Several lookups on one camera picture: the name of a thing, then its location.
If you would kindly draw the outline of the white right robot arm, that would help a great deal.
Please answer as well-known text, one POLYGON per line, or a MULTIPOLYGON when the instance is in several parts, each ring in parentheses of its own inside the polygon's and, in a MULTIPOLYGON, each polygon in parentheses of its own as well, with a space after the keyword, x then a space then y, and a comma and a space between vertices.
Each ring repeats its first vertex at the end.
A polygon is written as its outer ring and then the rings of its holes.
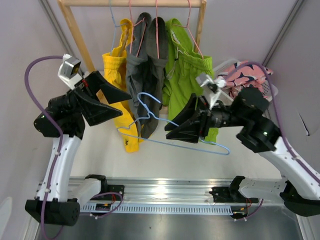
POLYGON ((204 96, 192 94, 171 123, 166 138, 196 144, 210 128, 241 127, 237 139, 249 150, 274 165, 282 174, 276 180, 236 176, 227 187, 213 187, 216 203, 245 203, 270 200, 284 204, 291 212, 311 217, 320 213, 320 179, 298 157, 283 138, 281 130, 263 113, 269 102, 253 87, 241 90, 231 105, 219 102, 211 107, 204 96))

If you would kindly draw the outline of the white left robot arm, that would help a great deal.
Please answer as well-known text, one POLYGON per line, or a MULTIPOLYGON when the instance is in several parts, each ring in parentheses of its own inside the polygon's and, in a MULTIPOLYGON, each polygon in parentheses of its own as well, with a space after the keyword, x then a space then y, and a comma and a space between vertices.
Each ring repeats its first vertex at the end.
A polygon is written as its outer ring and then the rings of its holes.
POLYGON ((80 209, 89 200, 103 200, 109 186, 104 175, 90 174, 68 196, 73 161, 84 136, 86 124, 96 126, 123 115, 111 105, 131 99, 125 91, 105 80, 99 71, 76 81, 74 88, 52 98, 46 113, 34 120, 34 127, 53 140, 51 157, 42 186, 25 210, 39 223, 74 226, 80 209))

